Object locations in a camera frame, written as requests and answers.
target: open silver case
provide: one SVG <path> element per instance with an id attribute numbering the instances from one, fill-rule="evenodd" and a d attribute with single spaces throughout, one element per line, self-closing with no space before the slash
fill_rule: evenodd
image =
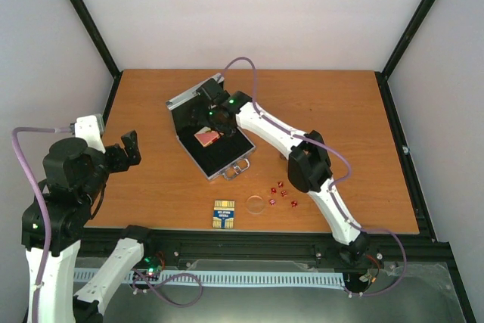
<path id="1" fill-rule="evenodd" d="M 197 164 L 202 173 L 212 180 L 219 175 L 231 180 L 247 170 L 250 166 L 249 155 L 255 151 L 256 146 L 239 129 L 230 138 L 220 138 L 211 145 L 204 147 L 196 138 L 195 133 L 203 128 L 194 123 L 192 118 L 193 109 L 200 103 L 197 93 L 199 87 L 209 79 L 217 79 L 220 73 L 209 77 L 193 86 L 180 95 L 166 102 L 169 112 L 172 114 L 175 126 L 176 138 L 182 147 Z M 224 78 L 219 80 L 223 87 Z"/>

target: white wall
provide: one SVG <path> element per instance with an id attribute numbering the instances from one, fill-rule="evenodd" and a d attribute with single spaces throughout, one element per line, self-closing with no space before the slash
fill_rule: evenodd
<path id="1" fill-rule="evenodd" d="M 381 70 L 420 0 L 85 0 L 121 68 Z"/>
<path id="2" fill-rule="evenodd" d="M 112 79 L 68 0 L 0 0 L 0 320 L 21 321 L 28 269 L 20 220 L 33 193 L 11 147 L 15 126 L 66 126 L 101 112 Z M 55 139 L 21 135 L 36 177 Z"/>
<path id="3" fill-rule="evenodd" d="M 484 321 L 484 6 L 437 0 L 390 87 L 439 240 Z"/>

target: brown tabletop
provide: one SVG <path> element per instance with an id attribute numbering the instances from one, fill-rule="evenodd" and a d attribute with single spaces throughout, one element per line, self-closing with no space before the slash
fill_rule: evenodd
<path id="1" fill-rule="evenodd" d="M 256 135 L 250 168 L 232 181 L 208 182 L 175 137 L 165 101 L 218 70 L 125 70 L 107 123 L 104 143 L 120 143 L 138 132 L 142 161 L 112 175 L 103 206 L 89 223 L 98 227 L 212 229 L 215 199 L 235 200 L 234 230 L 330 232 L 315 203 L 287 180 L 287 162 Z M 252 93 L 250 70 L 229 70 L 230 92 Z M 367 228 L 418 233 L 399 159 L 372 71 L 260 70 L 258 102 L 301 130 L 319 131 L 327 145 L 352 164 L 352 177 L 339 185 L 352 215 Z M 335 178 L 346 167 L 330 155 Z M 283 181 L 288 195 L 269 206 L 271 187 Z M 266 207 L 250 213 L 246 200 L 261 196 Z M 290 202 L 298 201 L 292 208 Z"/>

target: black metal frame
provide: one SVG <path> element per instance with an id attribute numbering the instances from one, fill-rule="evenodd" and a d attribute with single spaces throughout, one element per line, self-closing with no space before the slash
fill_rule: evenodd
<path id="1" fill-rule="evenodd" d="M 103 115 L 104 122 L 107 122 L 123 73 L 117 68 L 83 0 L 70 1 L 113 76 L 113 87 Z M 405 246 L 408 261 L 445 262 L 454 282 L 464 317 L 467 321 L 472 322 L 476 319 L 467 299 L 451 247 L 448 243 L 436 241 L 411 155 L 405 150 L 405 135 L 388 86 L 390 75 L 434 1 L 422 0 L 420 2 L 383 71 L 376 72 L 375 76 L 420 232 L 418 235 L 399 236 Z M 120 233 L 121 229 L 118 228 L 86 228 L 79 255 L 108 256 Z M 181 269 L 187 262 L 197 259 L 273 259 L 304 262 L 310 266 L 332 268 L 341 272 L 361 270 L 361 268 L 354 269 L 345 266 L 339 260 L 331 259 L 331 256 L 318 257 L 318 253 L 331 252 L 334 240 L 330 234 L 156 230 L 153 239 L 156 246 L 165 251 L 167 265 L 178 266 Z M 398 261 L 402 258 L 398 246 L 390 236 L 372 235 L 371 241 L 387 261 Z"/>

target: black corner post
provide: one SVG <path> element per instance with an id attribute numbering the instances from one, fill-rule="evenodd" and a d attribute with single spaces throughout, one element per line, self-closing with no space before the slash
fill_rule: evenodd
<path id="1" fill-rule="evenodd" d="M 396 68 L 396 65 L 402 58 L 402 55 L 405 53 L 408 45 L 410 44 L 411 40 L 414 38 L 415 33 L 418 31 L 418 28 L 422 24 L 425 19 L 425 16 L 431 9 L 435 0 L 421 0 L 420 4 L 417 7 L 413 17 L 410 19 L 410 22 L 405 28 L 405 31 L 402 34 L 399 42 L 397 43 L 395 49 L 393 50 L 392 55 L 390 56 L 389 60 L 386 62 L 385 68 L 381 72 L 381 80 L 383 82 L 388 82 L 390 75 Z"/>
<path id="2" fill-rule="evenodd" d="M 96 48 L 98 49 L 99 55 L 102 57 L 104 63 L 106 64 L 107 69 L 109 70 L 111 76 L 114 78 L 114 82 L 116 83 L 116 79 L 120 78 L 120 71 L 114 62 L 111 53 L 107 49 L 106 43 L 104 43 L 101 34 L 99 33 L 96 24 L 94 23 L 87 7 L 84 4 L 83 0 L 70 0 L 74 9 L 76 9 L 77 15 L 79 15 L 79 19 L 84 24 L 85 29 L 88 31 L 89 36 L 91 37 L 92 41 L 94 42 Z"/>

